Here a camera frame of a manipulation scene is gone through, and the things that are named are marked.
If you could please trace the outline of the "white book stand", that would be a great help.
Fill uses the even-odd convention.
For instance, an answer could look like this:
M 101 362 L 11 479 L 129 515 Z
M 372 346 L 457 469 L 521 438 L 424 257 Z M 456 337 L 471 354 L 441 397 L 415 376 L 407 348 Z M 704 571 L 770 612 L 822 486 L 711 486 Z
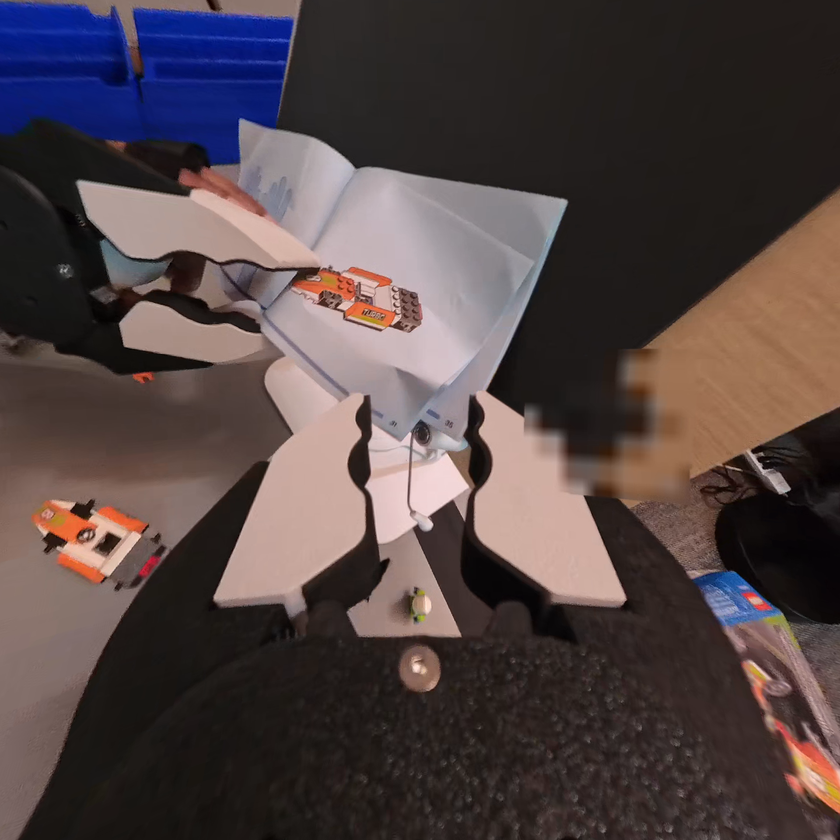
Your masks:
M 292 434 L 315 423 L 338 400 L 317 384 L 293 360 L 280 357 L 265 376 L 267 393 Z M 430 518 L 468 489 L 449 452 L 415 443 L 398 442 L 377 426 L 369 443 L 371 477 L 367 483 L 378 543 L 390 543 L 417 525 L 411 511 Z

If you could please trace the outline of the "white power strip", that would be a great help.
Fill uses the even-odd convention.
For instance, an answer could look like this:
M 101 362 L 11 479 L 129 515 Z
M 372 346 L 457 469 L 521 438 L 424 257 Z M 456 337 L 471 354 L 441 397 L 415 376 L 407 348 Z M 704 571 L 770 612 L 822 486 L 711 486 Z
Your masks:
M 742 453 L 742 459 L 748 471 L 765 489 L 777 496 L 788 497 L 791 484 L 783 476 L 781 467 L 784 460 L 779 454 L 768 448 L 754 448 Z

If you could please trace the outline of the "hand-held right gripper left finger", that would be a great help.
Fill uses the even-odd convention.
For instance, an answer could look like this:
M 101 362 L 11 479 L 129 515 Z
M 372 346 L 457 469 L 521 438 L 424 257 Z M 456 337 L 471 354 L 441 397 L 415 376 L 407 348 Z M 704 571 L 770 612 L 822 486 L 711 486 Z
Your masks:
M 371 401 L 352 394 L 270 458 L 227 566 L 217 607 L 321 602 L 349 610 L 382 577 L 371 476 Z

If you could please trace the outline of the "person's left hand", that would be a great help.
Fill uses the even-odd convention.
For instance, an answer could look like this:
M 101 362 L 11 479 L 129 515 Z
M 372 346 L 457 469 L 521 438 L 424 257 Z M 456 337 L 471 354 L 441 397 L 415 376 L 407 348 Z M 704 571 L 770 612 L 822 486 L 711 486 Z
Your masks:
M 252 214 L 269 218 L 267 210 L 256 199 L 243 191 L 235 182 L 209 167 L 204 166 L 198 171 L 183 167 L 179 171 L 178 182 L 192 190 L 204 190 L 215 194 Z

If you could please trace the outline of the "blue storage bin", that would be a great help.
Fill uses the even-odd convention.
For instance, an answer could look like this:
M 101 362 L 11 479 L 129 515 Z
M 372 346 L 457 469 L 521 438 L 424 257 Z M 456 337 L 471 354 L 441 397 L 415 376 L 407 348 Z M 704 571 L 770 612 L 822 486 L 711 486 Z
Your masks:
M 274 127 L 297 2 L 1 2 L 2 133 L 50 119 L 106 140 L 239 160 Z

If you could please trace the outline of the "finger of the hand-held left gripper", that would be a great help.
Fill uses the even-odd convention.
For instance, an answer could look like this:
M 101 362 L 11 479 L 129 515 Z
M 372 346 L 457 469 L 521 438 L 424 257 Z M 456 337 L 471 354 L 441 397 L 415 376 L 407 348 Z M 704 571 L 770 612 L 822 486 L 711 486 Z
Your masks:
M 132 259 L 192 253 L 272 271 L 320 267 L 310 248 L 270 218 L 205 190 L 175 195 L 89 181 L 78 181 L 77 190 L 90 223 Z
M 125 291 L 121 302 L 127 308 L 118 323 L 117 371 L 189 371 L 279 356 L 253 302 L 212 308 L 172 291 Z

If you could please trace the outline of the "blue cardboard box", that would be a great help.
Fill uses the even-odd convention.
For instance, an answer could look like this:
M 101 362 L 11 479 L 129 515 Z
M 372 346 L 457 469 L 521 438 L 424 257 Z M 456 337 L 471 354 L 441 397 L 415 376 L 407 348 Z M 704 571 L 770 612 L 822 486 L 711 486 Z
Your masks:
M 794 796 L 819 838 L 838 838 L 837 720 L 787 618 L 741 576 L 695 571 L 735 650 Z

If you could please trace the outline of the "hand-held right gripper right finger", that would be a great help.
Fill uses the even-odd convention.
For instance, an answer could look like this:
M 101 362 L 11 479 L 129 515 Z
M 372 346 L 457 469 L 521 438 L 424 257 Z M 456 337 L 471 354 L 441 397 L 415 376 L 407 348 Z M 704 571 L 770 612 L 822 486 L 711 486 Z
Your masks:
M 621 608 L 627 601 L 586 499 L 565 489 L 557 450 L 545 451 L 524 418 L 487 392 L 469 400 L 465 437 L 473 489 L 460 568 L 489 607 L 524 603 Z

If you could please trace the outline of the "orange white lego car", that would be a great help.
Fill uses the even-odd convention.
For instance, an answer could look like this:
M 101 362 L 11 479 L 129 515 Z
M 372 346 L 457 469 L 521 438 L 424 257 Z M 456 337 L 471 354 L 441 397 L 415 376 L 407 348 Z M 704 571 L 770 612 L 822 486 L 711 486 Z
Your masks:
M 95 500 L 47 500 L 30 520 L 59 567 L 116 592 L 144 583 L 168 551 L 148 522 Z

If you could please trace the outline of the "instruction booklet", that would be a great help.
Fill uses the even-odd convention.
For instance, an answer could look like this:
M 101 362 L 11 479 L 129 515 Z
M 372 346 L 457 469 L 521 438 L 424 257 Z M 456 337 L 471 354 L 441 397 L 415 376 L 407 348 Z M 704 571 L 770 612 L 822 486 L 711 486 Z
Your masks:
M 568 206 L 556 196 L 355 167 L 320 140 L 238 123 L 238 185 L 318 257 L 241 269 L 262 331 L 337 398 L 371 399 L 402 439 L 457 440 L 537 286 Z

